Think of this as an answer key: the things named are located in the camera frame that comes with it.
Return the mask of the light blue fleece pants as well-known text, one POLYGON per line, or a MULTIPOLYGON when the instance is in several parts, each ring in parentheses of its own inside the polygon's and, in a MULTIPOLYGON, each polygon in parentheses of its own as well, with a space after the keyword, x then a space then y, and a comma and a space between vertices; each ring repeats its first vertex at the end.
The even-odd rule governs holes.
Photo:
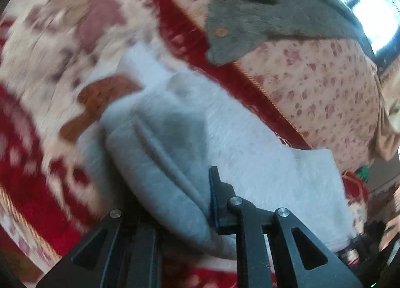
POLYGON ((172 234, 203 253, 235 259, 232 235, 211 225, 209 169, 265 210, 288 208, 330 250, 356 232, 328 149, 289 147, 214 81, 168 68, 160 49, 138 42, 116 72, 137 92, 108 105, 79 137, 84 167, 106 205, 130 190, 172 234))

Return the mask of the pink floral bed sheet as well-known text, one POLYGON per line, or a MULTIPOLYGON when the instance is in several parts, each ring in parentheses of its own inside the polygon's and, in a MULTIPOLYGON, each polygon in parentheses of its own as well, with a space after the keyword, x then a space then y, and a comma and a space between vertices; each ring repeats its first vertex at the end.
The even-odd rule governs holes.
MULTIPOLYGON (((209 0, 174 0, 199 25, 209 0)), ((340 171, 373 162, 380 96, 376 66, 347 39, 267 41, 238 61, 313 148, 340 171)))

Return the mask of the red floral plush blanket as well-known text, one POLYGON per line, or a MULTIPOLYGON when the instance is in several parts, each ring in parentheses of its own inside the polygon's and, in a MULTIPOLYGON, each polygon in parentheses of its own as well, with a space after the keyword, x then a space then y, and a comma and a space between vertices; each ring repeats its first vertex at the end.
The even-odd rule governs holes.
MULTIPOLYGON (((18 198, 1 187, 1 226, 21 252, 43 272, 60 258, 102 211, 93 185, 82 171, 78 147, 61 140, 60 127, 80 113, 75 97, 88 78, 113 71, 135 38, 164 40, 178 48, 190 31, 202 29, 174 0, 11 0, 1 18, 1 118, 12 134, 1 134, 2 169, 18 170, 15 183, 39 196, 18 198)), ((252 92, 272 102, 248 77, 252 92)), ((312 147, 303 138, 308 147, 312 147)), ((346 198, 356 233, 362 233, 368 195, 352 170, 344 172, 346 198)))

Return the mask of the grey fuzzy buttoned cardigan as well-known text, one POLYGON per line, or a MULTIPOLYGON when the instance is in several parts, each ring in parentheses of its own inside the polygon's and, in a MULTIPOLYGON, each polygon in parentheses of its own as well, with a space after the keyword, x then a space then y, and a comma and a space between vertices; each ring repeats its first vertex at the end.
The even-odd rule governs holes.
POLYGON ((340 0, 210 0, 208 61, 235 62, 271 39, 354 39, 375 54, 361 22, 340 0))

